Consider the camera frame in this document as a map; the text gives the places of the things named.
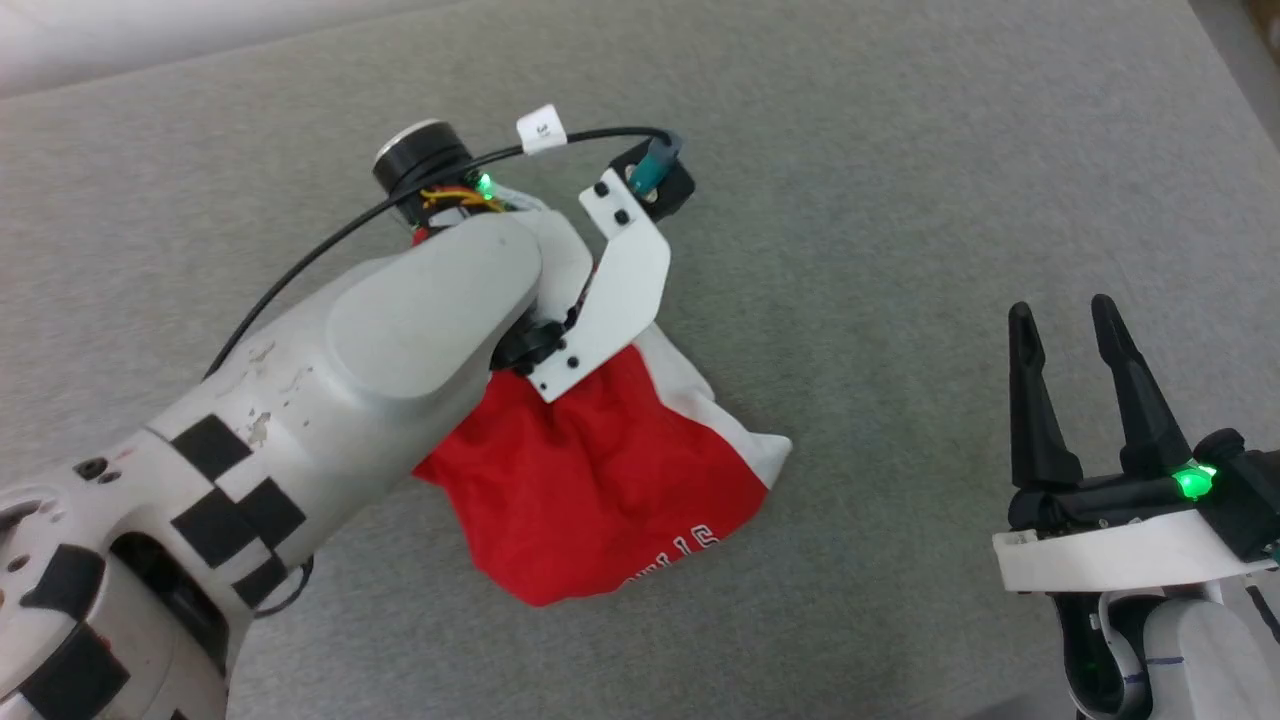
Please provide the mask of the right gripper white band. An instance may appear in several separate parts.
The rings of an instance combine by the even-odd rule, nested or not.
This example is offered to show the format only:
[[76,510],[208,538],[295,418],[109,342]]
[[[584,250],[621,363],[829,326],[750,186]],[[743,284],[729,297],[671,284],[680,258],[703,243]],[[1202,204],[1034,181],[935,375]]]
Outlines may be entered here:
[[[1121,469],[1165,477],[1192,450],[1115,301],[1097,293],[1091,314],[1100,356],[1111,370],[1123,424]],[[1019,489],[1079,486],[1079,457],[1065,445],[1047,384],[1046,352],[1029,304],[1007,314],[1011,480]],[[1233,552],[1199,511],[1204,478],[1094,478],[1062,493],[1021,492],[1012,529],[993,537],[1004,588],[1036,593],[1103,593],[1196,585],[1266,568]]]

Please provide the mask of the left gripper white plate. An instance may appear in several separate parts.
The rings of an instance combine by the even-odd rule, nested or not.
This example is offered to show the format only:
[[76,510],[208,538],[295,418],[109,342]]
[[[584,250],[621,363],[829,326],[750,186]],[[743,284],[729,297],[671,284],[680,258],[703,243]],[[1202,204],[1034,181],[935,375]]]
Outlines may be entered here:
[[627,348],[655,320],[671,263],[666,237],[608,169],[579,202],[604,240],[594,256],[561,211],[517,210],[489,217],[538,251],[540,269],[531,304],[506,336],[522,331],[541,347],[513,372],[545,404],[557,401]]

